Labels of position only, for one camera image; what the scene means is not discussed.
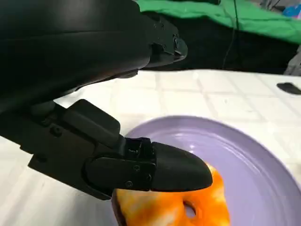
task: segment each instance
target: cable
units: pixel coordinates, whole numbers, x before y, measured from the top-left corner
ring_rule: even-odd
[[[278,1],[271,7],[271,9],[274,8],[276,5],[278,5],[279,2],[280,2],[280,0],[278,0]]]
[[[236,4],[236,0],[233,0],[234,2],[234,9],[235,9],[235,23],[233,22],[233,33],[232,33],[232,39],[231,39],[231,43],[228,47],[228,50],[226,52],[226,55],[224,57],[224,60],[223,60],[223,64],[222,64],[222,69],[224,69],[225,67],[225,64],[226,64],[226,60],[227,60],[227,57],[228,57],[228,54],[233,46],[233,43],[234,43],[234,40],[236,40],[237,44],[236,44],[236,47],[237,47],[237,53],[238,53],[238,62],[240,64],[240,67],[243,68],[243,64],[242,64],[242,57],[241,57],[241,54],[240,54],[240,38],[239,38],[239,31],[240,31],[240,28],[239,28],[239,19],[238,19],[238,11],[237,11],[237,4]]]
[[[237,45],[236,46],[237,46],[238,62],[240,64],[240,68],[243,68],[242,58],[241,58],[241,54],[240,54],[240,38],[239,38],[240,29],[239,29],[236,0],[234,0],[234,9],[235,9],[236,29],[237,29],[237,35],[236,35]]]

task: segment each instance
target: white table surface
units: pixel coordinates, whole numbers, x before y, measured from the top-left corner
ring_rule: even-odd
[[[266,146],[301,183],[301,96],[276,87],[301,78],[212,70],[139,72],[87,86],[57,100],[84,98],[114,116],[125,135],[164,115],[221,121]],[[31,156],[0,137],[0,226],[114,226],[110,203],[27,167]]]

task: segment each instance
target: tile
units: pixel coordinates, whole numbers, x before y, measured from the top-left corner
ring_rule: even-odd
[[[228,77],[244,94],[274,95],[274,93],[254,74],[232,73],[229,74]]]
[[[121,89],[115,94],[118,114],[158,115],[161,113],[159,94],[149,89]]]
[[[201,93],[163,92],[163,104],[167,114],[194,115],[212,118],[212,114]]]
[[[191,71],[158,73],[162,89],[199,91],[197,77]]]
[[[118,87],[120,88],[156,88],[156,72],[139,71],[139,73],[128,79],[116,79]]]
[[[299,117],[292,112],[277,97],[247,97],[255,109],[269,121],[299,121]]]
[[[208,94],[208,99],[220,118],[260,119],[258,113],[240,96]]]
[[[293,158],[301,161],[301,125],[277,125],[276,133],[284,145],[289,148]]]
[[[287,98],[286,101],[298,114],[301,115],[301,96],[299,98]]]
[[[221,71],[198,71],[198,79],[202,90],[205,92],[229,92],[236,93],[237,89],[227,78],[227,73]]]
[[[290,155],[290,152],[284,149],[278,142],[277,137],[275,136],[276,129],[270,123],[225,121],[225,124],[230,125],[231,127],[234,127],[249,135],[258,143],[266,147],[278,159],[283,160],[292,157]]]
[[[298,97],[289,93],[286,93],[277,87],[277,83],[291,82],[295,86],[301,89],[301,77],[295,76],[279,76],[279,75],[269,75],[269,74],[258,74],[260,80],[262,80],[276,95],[281,97],[294,98]]]

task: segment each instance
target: black object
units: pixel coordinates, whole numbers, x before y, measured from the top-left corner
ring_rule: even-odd
[[[175,26],[131,0],[10,0],[0,15],[0,113],[187,54]]]
[[[33,154],[29,167],[98,199],[115,188],[191,191],[212,176],[195,155],[148,138],[119,134],[119,122],[86,100],[2,113],[0,135]]]
[[[219,5],[221,0],[192,0],[193,2],[206,2],[214,5]]]
[[[68,109],[52,101],[183,60],[187,46],[175,26],[142,15],[131,0],[2,1],[0,15],[0,135],[33,154],[31,168],[103,200],[115,188],[210,186],[198,157],[148,138],[124,138],[120,123],[88,101]],[[172,149],[174,155],[163,153]]]
[[[242,65],[239,62],[237,48],[231,48],[223,67],[226,52],[233,39],[233,28],[221,25],[205,16],[178,18],[156,12],[152,14],[164,16],[166,20],[174,24],[189,49],[189,54],[184,60],[172,65],[152,68],[153,71],[224,69],[283,75],[288,62],[296,55],[296,49],[299,46],[284,40],[240,30],[239,46]]]
[[[301,90],[290,82],[278,83],[277,87],[286,93],[301,95]]]

